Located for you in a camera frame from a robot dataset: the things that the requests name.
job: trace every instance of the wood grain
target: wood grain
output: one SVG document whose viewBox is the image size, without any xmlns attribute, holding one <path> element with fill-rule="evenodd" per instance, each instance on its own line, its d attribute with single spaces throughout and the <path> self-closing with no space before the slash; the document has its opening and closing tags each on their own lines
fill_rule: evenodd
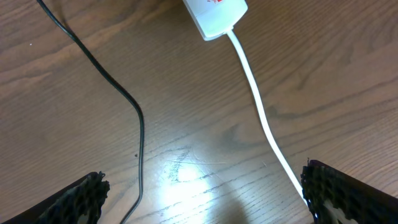
<svg viewBox="0 0 398 224">
<path fill-rule="evenodd" d="M 130 223 L 312 222 L 226 36 L 204 42 L 178 0 L 46 3 L 144 111 Z M 297 177 L 309 157 L 398 197 L 398 2 L 247 3 L 235 33 Z M 100 223 L 118 223 L 137 197 L 135 111 L 35 1 L 1 1 L 0 30 L 0 222 L 102 170 Z"/>
</svg>

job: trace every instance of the white cord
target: white cord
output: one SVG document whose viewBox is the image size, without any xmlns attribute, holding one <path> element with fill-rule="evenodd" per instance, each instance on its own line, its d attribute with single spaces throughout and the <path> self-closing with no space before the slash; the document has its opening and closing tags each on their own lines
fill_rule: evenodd
<svg viewBox="0 0 398 224">
<path fill-rule="evenodd" d="M 290 168 L 289 164 L 287 163 L 284 155 L 281 153 L 281 151 L 280 151 L 278 145 L 276 144 L 275 139 L 271 133 L 271 130 L 269 128 L 268 121 L 266 118 L 266 113 L 265 113 L 264 107 L 262 105 L 261 95 L 260 95 L 259 89 L 257 87 L 256 80 L 254 79 L 253 73 L 251 72 L 249 62 L 244 54 L 243 48 L 242 48 L 241 44 L 239 43 L 238 38 L 235 36 L 234 32 L 232 31 L 232 29 L 227 31 L 226 34 L 231 39 L 232 44 L 234 45 L 236 52 L 238 53 L 238 56 L 241 59 L 243 70 L 246 73 L 246 76 L 248 78 L 249 85 L 250 85 L 251 91 L 253 93 L 254 101 L 256 102 L 257 111 L 259 113 L 261 125 L 264 130 L 264 133 L 266 134 L 268 142 L 271 145 L 271 148 L 274 151 L 275 155 L 278 157 L 279 162 L 282 164 L 282 167 L 285 169 L 287 175 L 289 176 L 290 181 L 292 181 L 298 194 L 301 196 L 304 203 L 307 204 L 307 202 L 303 198 L 303 188 L 301 187 L 296 176 L 294 176 L 292 168 Z"/>
</svg>

